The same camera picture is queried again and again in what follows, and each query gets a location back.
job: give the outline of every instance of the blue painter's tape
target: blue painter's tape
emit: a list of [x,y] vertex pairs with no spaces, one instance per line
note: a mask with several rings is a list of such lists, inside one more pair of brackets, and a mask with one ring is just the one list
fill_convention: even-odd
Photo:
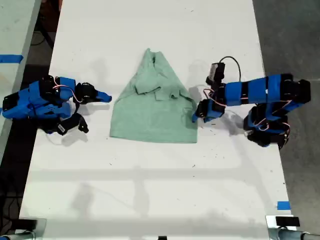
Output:
[[0,64],[19,64],[24,57],[22,55],[1,55]]
[[278,201],[277,209],[278,210],[290,210],[291,209],[290,202],[289,201]]

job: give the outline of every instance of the cloth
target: cloth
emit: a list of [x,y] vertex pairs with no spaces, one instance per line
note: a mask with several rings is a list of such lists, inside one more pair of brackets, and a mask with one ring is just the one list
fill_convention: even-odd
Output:
[[155,143],[196,143],[196,104],[161,52],[148,48],[113,108],[110,137]]

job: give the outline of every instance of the white tabletop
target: white tabletop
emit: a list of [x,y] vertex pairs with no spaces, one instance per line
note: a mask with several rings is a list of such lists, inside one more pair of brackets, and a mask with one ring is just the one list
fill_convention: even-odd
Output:
[[[20,64],[0,64],[0,101],[19,91],[41,0],[0,0],[0,55],[22,55]],[[0,163],[11,129],[0,116]]]
[[[116,100],[147,48],[187,89],[226,55],[243,81],[264,76],[251,0],[64,0],[50,74]],[[114,102],[81,106],[88,134],[38,131],[20,217],[47,219],[44,239],[269,239],[265,215],[290,214],[276,208],[288,200],[278,147],[238,128],[252,105],[199,123],[196,144],[160,144],[109,137]]]

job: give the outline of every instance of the wire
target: wire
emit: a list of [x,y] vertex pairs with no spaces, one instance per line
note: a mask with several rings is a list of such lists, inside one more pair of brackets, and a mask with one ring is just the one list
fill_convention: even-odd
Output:
[[208,96],[206,91],[211,91],[212,93],[214,93],[215,91],[212,90],[212,89],[209,89],[209,88],[203,89],[203,93],[204,93],[204,95],[206,96],[207,99],[211,99],[212,101],[214,101],[216,104],[218,104],[220,106],[223,106],[223,107],[227,106],[226,104],[222,104],[222,103],[218,102],[217,100],[213,99],[212,97]]
[[[277,111],[283,109],[285,106],[287,106],[289,103],[291,103],[292,100],[289,100],[289,101],[284,101],[284,100],[282,100],[282,101],[280,101],[280,102],[287,102],[287,103],[286,103],[285,105],[283,105],[281,108],[273,111],[272,114],[274,114],[274,113],[276,113]],[[261,120],[259,123],[257,123],[257,124],[253,123],[253,125],[258,126],[258,125],[260,125],[260,124],[261,124],[263,121],[265,121],[265,120],[266,120],[266,118],[262,119],[262,120]]]
[[[33,33],[34,33],[34,34],[41,34],[41,32],[37,32],[37,31],[34,31]],[[40,42],[31,43],[30,46],[38,46],[38,45],[42,44],[45,40],[46,40],[46,38],[43,37],[43,39],[42,39]]]
[[[3,202],[3,205],[0,206],[0,218],[1,218],[1,221],[3,221],[3,218],[7,219],[8,222],[1,226],[0,228],[0,232],[2,230],[4,230],[4,228],[12,222],[13,218],[11,217],[11,207],[12,207],[12,204],[14,203],[14,201],[16,200],[16,205],[17,205],[17,208],[18,208],[18,213],[20,212],[21,210],[21,206],[19,204],[19,200],[18,199],[21,199],[22,196],[19,196],[18,195],[18,188],[14,182],[14,179],[12,179],[11,177],[6,177],[5,179],[2,179],[2,180],[5,180],[7,183],[9,183],[10,185],[12,185],[13,189],[14,189],[14,192],[15,192],[15,196],[8,196],[8,190],[5,190],[4,191],[4,202]],[[8,206],[8,216],[4,215],[4,208],[5,208],[5,204],[6,204],[6,199],[12,199],[12,201],[10,202],[9,206]],[[11,230],[11,227],[9,227],[6,232],[4,233],[5,235]]]
[[68,89],[70,89],[70,90],[71,90],[72,95],[74,96],[74,99],[75,99],[78,103],[82,103],[82,100],[81,100],[81,101],[79,101],[79,100],[77,99],[76,94],[75,94],[75,92],[72,90],[72,88],[71,88],[71,87],[69,87],[69,86],[67,86],[67,85],[63,85],[63,84],[60,84],[60,85],[59,85],[59,84],[57,84],[57,82],[56,82],[56,78],[57,78],[57,77],[55,77],[55,79],[53,79],[55,86],[54,86],[52,89],[58,89],[58,88],[61,88],[61,87],[68,88]]
[[239,62],[233,56],[224,56],[223,58],[221,58],[219,63],[221,63],[224,59],[233,59],[235,61],[236,65],[238,66],[238,70],[239,70],[239,82],[241,82],[241,70],[240,70]]

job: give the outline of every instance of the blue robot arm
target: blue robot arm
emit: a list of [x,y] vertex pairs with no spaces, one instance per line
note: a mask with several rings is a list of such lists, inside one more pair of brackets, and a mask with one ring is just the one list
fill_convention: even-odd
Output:
[[202,118],[206,123],[221,117],[227,106],[256,104],[243,121],[248,139],[263,147],[278,143],[282,148],[290,133],[286,114],[311,100],[310,83],[293,81],[291,74],[278,74],[225,84],[224,70],[223,62],[212,64],[206,79],[209,94],[198,104],[192,121]]
[[[73,97],[76,110],[71,114],[67,101]],[[89,83],[78,83],[71,78],[48,75],[35,81],[28,88],[4,98],[2,115],[7,119],[29,118],[46,133],[58,132],[61,135],[78,126],[87,133],[85,119],[77,113],[80,105],[93,102],[109,103],[112,97],[97,91]]]

